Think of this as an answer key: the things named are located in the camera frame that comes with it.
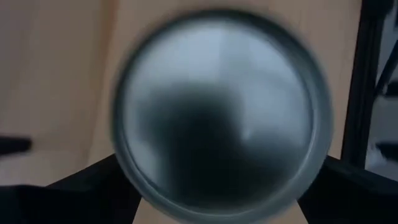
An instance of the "metal lid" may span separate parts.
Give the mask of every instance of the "metal lid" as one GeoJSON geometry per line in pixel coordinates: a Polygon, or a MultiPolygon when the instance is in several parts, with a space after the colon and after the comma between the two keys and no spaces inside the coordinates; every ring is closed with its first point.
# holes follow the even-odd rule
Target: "metal lid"
{"type": "Polygon", "coordinates": [[[152,34],[114,104],[116,155],[154,206],[203,223],[251,222],[299,198],[331,141],[328,88],[277,24],[205,11],[152,34]]]}

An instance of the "wooden surface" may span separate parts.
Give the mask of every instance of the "wooden surface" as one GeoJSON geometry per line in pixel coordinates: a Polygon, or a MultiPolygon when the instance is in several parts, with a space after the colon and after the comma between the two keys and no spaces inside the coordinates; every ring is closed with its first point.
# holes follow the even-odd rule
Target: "wooden surface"
{"type": "MultiPolygon", "coordinates": [[[[157,25],[183,11],[213,6],[271,15],[308,44],[326,71],[333,97],[335,133],[329,155],[340,156],[341,142],[358,31],[359,0],[120,0],[104,74],[103,97],[90,151],[89,164],[113,153],[109,140],[109,102],[121,62],[137,41],[157,25]]],[[[306,223],[297,205],[276,215],[271,223],[306,223]]],[[[134,223],[175,223],[142,201],[134,223]]]]}
{"type": "Polygon", "coordinates": [[[46,185],[86,166],[107,11],[102,0],[0,0],[0,134],[34,141],[1,158],[0,184],[46,185]]]}
{"type": "MultiPolygon", "coordinates": [[[[0,184],[49,184],[113,153],[109,103],[129,49],[182,11],[214,6],[271,15],[326,71],[340,156],[360,0],[0,0],[0,133],[34,151],[0,161],[0,184]]],[[[297,204],[271,223],[306,223],[297,204]]],[[[175,223],[142,201],[137,223],[175,223]]]]}

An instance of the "reflective metal surface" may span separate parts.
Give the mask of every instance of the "reflective metal surface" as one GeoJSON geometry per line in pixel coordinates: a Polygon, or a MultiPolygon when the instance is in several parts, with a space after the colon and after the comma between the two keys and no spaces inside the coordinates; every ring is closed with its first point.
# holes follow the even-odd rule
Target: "reflective metal surface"
{"type": "Polygon", "coordinates": [[[199,13],[158,31],[116,93],[126,175],[190,222],[278,212],[310,185],[330,145],[330,99],[311,56],[274,23],[236,13],[199,13]]]}

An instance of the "black object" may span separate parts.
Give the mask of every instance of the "black object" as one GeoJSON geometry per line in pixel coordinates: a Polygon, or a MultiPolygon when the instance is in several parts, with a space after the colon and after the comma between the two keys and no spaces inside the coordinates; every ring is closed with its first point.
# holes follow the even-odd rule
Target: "black object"
{"type": "Polygon", "coordinates": [[[398,182],[328,157],[298,200],[308,223],[396,223],[398,182]]]}
{"type": "Polygon", "coordinates": [[[47,187],[0,187],[0,223],[131,224],[140,200],[112,155],[47,187]]]}
{"type": "Polygon", "coordinates": [[[32,140],[20,137],[0,136],[0,156],[29,151],[32,140]]]}
{"type": "Polygon", "coordinates": [[[398,81],[392,81],[387,85],[387,91],[384,94],[385,98],[398,99],[398,81]]]}
{"type": "Polygon", "coordinates": [[[379,142],[376,147],[384,158],[398,163],[398,142],[379,142]]]}
{"type": "Polygon", "coordinates": [[[396,27],[398,27],[398,13],[396,14],[396,27]]]}
{"type": "MultiPolygon", "coordinates": [[[[47,187],[0,187],[0,223],[131,224],[141,196],[114,155],[47,187]]],[[[327,157],[298,200],[312,223],[392,223],[398,182],[327,157]]]]}
{"type": "Polygon", "coordinates": [[[364,168],[375,95],[382,28],[393,0],[364,0],[348,98],[341,159],[364,168]]]}

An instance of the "black metal bar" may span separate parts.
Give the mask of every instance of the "black metal bar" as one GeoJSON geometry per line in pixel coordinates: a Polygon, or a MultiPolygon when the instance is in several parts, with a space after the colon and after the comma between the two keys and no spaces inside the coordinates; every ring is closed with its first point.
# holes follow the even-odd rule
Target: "black metal bar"
{"type": "Polygon", "coordinates": [[[327,157],[298,200],[312,223],[396,223],[398,182],[327,157]]]}
{"type": "Polygon", "coordinates": [[[131,224],[140,201],[112,155],[48,187],[0,187],[0,223],[131,224]]]}
{"type": "Polygon", "coordinates": [[[384,18],[393,1],[364,0],[349,91],[341,160],[364,168],[384,18]]]}
{"type": "Polygon", "coordinates": [[[376,89],[374,90],[374,98],[376,99],[379,96],[383,88],[390,82],[391,76],[394,73],[394,70],[397,68],[398,65],[398,40],[394,44],[392,48],[390,57],[388,58],[386,65],[381,72],[380,79],[377,82],[376,89]]]}
{"type": "Polygon", "coordinates": [[[29,138],[0,136],[0,156],[27,152],[31,146],[29,138]]]}

